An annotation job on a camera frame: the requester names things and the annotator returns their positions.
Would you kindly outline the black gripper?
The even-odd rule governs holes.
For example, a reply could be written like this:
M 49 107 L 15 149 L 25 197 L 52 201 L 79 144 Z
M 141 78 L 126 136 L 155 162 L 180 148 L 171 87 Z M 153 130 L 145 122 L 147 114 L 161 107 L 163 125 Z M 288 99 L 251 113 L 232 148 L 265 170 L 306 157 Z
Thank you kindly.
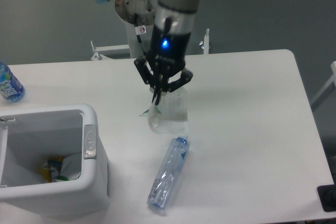
M 183 85 L 189 83 L 193 73 L 185 68 L 185 53 L 191 33 L 188 34 L 164 34 L 156 25 L 153 27 L 150 49 L 145 56 L 139 56 L 134 60 L 143 82 L 153 91 L 152 102 L 159 105 L 161 97 L 166 93 L 172 93 Z M 162 77 L 150 72 L 147 62 L 152 69 L 155 63 L 160 65 Z M 169 82 L 169 77 L 181 71 L 180 77 Z

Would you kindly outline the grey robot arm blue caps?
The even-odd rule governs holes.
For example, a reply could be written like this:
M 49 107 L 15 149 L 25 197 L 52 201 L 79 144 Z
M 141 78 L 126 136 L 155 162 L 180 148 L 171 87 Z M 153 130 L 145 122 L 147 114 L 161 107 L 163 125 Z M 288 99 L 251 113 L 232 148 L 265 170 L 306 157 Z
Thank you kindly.
M 96 0 L 106 3 L 111 0 Z M 132 25 L 134 64 L 153 92 L 152 102 L 191 81 L 185 53 L 200 0 L 114 0 L 119 17 Z

